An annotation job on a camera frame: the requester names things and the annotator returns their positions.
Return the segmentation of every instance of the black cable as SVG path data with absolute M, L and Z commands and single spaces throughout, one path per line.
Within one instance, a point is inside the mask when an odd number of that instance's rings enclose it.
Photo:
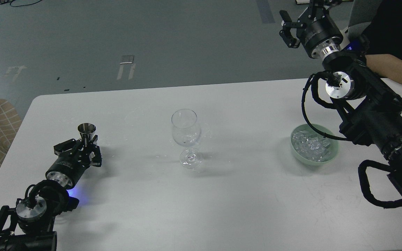
M 375 206 L 383 208 L 398 208 L 402 207 L 402 199 L 394 201 L 381 201 L 377 200 L 370 191 L 369 178 L 367 177 L 367 167 L 373 167 L 385 172 L 392 172 L 393 168 L 389 165 L 381 164 L 373 160 L 364 160 L 358 167 L 359 184 L 361 186 L 362 195 L 364 198 Z
M 4 5 L 6 3 L 10 3 L 10 0 L 0 0 L 0 5 Z
M 32 188 L 32 187 L 35 187 L 35 184 L 32 184 L 32 185 L 30 185 L 30 186 L 27 187 L 26 193 L 24 194 L 24 199 L 27 198 L 27 196 L 29 195 L 29 189 Z
M 16 1 L 16 0 L 11 1 L 11 2 L 10 2 L 10 6 L 12 6 L 12 7 L 29 6 L 29 5 L 34 5 L 34 4 L 36 4 L 36 3 L 39 3 L 39 2 L 41 2 L 41 1 L 43 1 L 43 0 L 39 0 L 39 1 L 35 2 L 35 3 L 29 3 L 28 5 L 17 5 L 17 6 L 13 6 L 12 3 L 15 2 L 15 1 Z
M 40 195 L 45 200 L 54 201 L 53 216 L 57 216 L 65 210 L 69 202 L 69 194 L 57 181 L 43 180 L 36 184 L 29 193 L 28 207 L 33 208 L 37 204 L 36 196 Z
M 325 100 L 322 100 L 319 97 L 319 79 L 328 81 L 330 76 L 333 76 L 333 74 L 326 70 L 316 73 L 313 79 L 311 79 L 311 96 L 313 97 L 313 100 L 319 105 L 322 105 L 322 107 L 336 110 L 336 107 L 333 103 L 327 103 Z
M 316 127 L 314 127 L 311 122 L 308 119 L 308 116 L 306 116 L 306 110 L 305 110 L 305 99 L 306 99 L 306 93 L 308 92 L 308 88 L 311 86 L 311 82 L 312 79 L 315 77 L 315 74 L 311 74 L 311 76 L 308 78 L 308 80 L 306 81 L 306 85 L 303 88 L 303 93 L 302 93 L 302 114 L 303 114 L 303 118 L 305 119 L 306 123 L 311 127 L 311 129 L 313 129 L 316 133 L 318 133 L 319 135 L 324 136 L 325 138 L 330 138 L 330 139 L 334 139 L 334 140 L 343 140 L 343 141 L 351 141 L 348 138 L 342 138 L 342 137 L 337 137 L 334 135 L 329 135 L 327 133 L 322 132 L 321 130 L 317 129 Z

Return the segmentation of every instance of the white table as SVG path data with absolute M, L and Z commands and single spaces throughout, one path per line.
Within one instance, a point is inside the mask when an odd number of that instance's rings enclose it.
M 375 207 L 359 188 L 360 162 L 385 162 L 376 146 L 341 142 L 317 168 L 292 157 L 305 81 L 40 96 L 0 169 L 0 207 L 43 180 L 52 147 L 91 122 L 103 164 L 77 184 L 79 207 L 56 218 L 58 250 L 402 250 L 402 208 Z M 204 128 L 202 173 L 179 164 L 170 118 L 180 108 Z M 336 111 L 310 94 L 307 112 L 338 133 Z M 368 175 L 378 199 L 400 198 L 386 173 Z

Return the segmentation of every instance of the person's arm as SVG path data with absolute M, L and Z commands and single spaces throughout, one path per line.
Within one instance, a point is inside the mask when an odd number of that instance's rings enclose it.
M 390 54 L 366 55 L 365 58 L 370 70 L 402 84 L 402 60 Z

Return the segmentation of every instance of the wine glass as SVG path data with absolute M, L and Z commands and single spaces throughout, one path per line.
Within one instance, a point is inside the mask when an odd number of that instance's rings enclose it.
M 181 109 L 172 116 L 172 136 L 174 141 L 186 147 L 179 159 L 184 167 L 193 169 L 201 164 L 203 157 L 194 146 L 201 137 L 201 126 L 197 123 L 196 113 L 190 109 Z

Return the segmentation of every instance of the person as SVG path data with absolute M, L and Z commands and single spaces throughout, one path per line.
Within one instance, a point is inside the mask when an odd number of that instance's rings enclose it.
M 369 41 L 367 66 L 402 84 L 402 0 L 383 0 L 362 35 Z

